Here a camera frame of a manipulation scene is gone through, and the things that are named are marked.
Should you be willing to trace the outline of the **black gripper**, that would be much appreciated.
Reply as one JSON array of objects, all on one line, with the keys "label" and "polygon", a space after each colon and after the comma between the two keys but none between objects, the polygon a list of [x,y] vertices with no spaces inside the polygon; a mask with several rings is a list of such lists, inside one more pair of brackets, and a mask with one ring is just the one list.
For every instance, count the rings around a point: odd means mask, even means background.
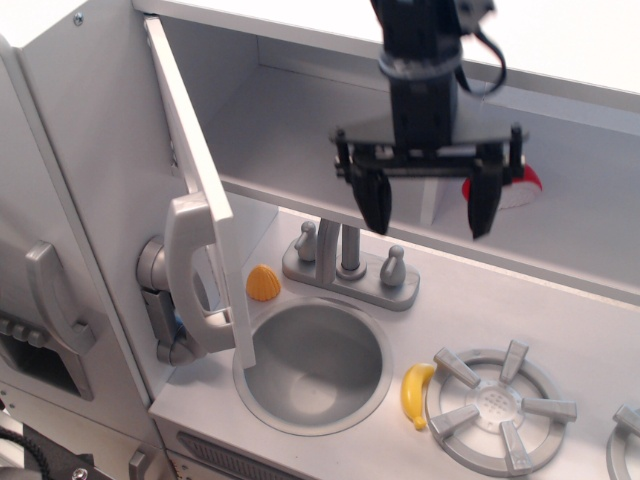
[{"label": "black gripper", "polygon": [[391,112],[338,127],[336,174],[351,183],[367,227],[386,235],[390,177],[470,177],[468,221],[474,239],[492,228],[502,182],[525,176],[517,124],[492,123],[459,102],[456,78],[390,82]]}]

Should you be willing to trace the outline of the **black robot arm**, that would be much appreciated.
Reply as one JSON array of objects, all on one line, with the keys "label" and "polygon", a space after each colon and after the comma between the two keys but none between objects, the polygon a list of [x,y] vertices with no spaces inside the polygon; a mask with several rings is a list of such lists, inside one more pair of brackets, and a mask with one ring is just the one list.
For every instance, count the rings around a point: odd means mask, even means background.
[{"label": "black robot arm", "polygon": [[480,28],[494,4],[375,1],[372,8],[383,33],[379,69],[389,82],[391,113],[335,131],[336,174],[379,234],[391,218],[390,178],[466,178],[468,223],[480,238],[491,230],[503,187],[525,174],[527,134],[519,124],[491,125],[458,108],[459,92],[471,90],[462,37],[471,35],[504,58]]}]

